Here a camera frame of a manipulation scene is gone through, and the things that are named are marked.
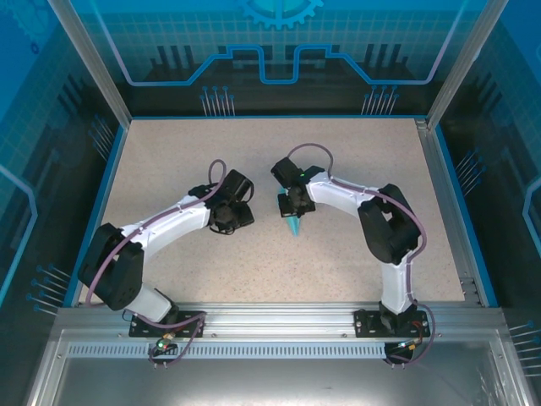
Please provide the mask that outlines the aluminium side rail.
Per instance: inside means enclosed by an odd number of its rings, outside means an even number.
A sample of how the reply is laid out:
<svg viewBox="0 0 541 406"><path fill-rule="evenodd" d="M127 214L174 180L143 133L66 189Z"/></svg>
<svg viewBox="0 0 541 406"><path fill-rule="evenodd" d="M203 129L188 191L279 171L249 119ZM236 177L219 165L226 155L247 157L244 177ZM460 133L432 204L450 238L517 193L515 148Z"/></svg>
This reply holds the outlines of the aluminium side rail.
<svg viewBox="0 0 541 406"><path fill-rule="evenodd" d="M440 143L437 136L429 131L424 119L415 118L414 122L445 227L462 296L466 306L484 307L484 297L478 288L477 262L471 249L469 237L463 227L462 214L452 186L451 175L440 149Z"/></svg>

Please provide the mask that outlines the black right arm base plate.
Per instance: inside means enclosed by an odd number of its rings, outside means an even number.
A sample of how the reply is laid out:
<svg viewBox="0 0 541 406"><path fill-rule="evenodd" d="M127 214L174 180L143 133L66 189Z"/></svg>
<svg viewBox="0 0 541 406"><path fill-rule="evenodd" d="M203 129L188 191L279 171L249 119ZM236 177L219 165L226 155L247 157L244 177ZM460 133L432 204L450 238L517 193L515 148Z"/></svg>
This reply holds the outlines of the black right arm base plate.
<svg viewBox="0 0 541 406"><path fill-rule="evenodd" d="M427 314L413 308L400 315L389 311L360 309L353 313L356 338L430 337Z"/></svg>

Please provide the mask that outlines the sheet metal tray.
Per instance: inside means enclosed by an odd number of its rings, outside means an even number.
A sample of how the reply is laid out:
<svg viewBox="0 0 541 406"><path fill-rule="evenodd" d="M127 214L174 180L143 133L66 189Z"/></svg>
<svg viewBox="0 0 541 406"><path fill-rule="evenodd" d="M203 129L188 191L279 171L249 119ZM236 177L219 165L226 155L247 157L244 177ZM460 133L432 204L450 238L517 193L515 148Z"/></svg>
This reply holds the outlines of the sheet metal tray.
<svg viewBox="0 0 541 406"><path fill-rule="evenodd" d="M506 341L385 359L77 359L46 347L25 406L541 406Z"/></svg>

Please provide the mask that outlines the aluminium frame post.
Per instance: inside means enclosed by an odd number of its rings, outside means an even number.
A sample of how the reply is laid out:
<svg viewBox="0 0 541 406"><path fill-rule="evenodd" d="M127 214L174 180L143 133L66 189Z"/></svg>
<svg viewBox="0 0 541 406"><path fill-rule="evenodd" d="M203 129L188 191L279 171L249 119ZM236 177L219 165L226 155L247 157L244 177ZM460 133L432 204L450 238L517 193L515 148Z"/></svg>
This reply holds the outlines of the aluminium frame post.
<svg viewBox="0 0 541 406"><path fill-rule="evenodd" d="M447 75L426 118L426 128L435 132L436 126L450 106L485 42L498 22L509 0L487 0L450 73Z"/></svg>
<svg viewBox="0 0 541 406"><path fill-rule="evenodd" d="M92 79L111 108L119 124L129 130L132 116L101 55L69 0L47 0Z"/></svg>

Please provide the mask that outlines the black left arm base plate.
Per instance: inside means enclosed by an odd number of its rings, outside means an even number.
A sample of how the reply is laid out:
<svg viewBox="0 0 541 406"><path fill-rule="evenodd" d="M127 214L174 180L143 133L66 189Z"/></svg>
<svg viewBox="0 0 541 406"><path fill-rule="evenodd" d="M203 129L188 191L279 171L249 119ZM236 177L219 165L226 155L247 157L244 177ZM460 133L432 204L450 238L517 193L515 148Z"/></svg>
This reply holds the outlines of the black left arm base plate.
<svg viewBox="0 0 541 406"><path fill-rule="evenodd" d="M202 311L180 310L178 312L171 312L163 321L161 321L161 324L178 324L194 317L197 318L202 314ZM197 323L198 318L191 323L182 327L177 327L176 329L164 329L149 325L146 322L142 321L139 317L133 315L128 335L130 337L159 338L164 336L166 333L172 332L175 338L190 338L191 335L194 333L195 328L197 327Z"/></svg>

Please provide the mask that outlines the light blue cloth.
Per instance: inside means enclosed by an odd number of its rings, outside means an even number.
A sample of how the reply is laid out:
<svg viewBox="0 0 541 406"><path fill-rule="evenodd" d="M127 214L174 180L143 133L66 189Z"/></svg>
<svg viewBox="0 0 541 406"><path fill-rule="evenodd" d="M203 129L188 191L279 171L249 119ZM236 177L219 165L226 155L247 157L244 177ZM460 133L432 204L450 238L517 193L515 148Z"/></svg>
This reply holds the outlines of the light blue cloth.
<svg viewBox="0 0 541 406"><path fill-rule="evenodd" d="M280 203L280 195L285 194L286 191L280 186L277 190L277 203ZM292 235L297 237L300 231L300 219L298 217L285 217L288 227L290 228Z"/></svg>

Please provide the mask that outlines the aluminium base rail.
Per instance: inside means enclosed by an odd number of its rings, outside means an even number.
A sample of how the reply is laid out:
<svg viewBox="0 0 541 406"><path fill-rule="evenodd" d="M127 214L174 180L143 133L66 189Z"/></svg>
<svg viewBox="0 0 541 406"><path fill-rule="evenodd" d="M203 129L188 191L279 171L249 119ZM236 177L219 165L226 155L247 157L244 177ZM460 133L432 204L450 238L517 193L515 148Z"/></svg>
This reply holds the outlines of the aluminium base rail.
<svg viewBox="0 0 541 406"><path fill-rule="evenodd" d="M376 310L375 302L332 303L181 303L181 310L206 313L206 342L351 342L353 313ZM499 308L468 307L463 302L430 303L436 343L510 338ZM128 322L107 307L63 308L57 313L52 341L125 341Z"/></svg>

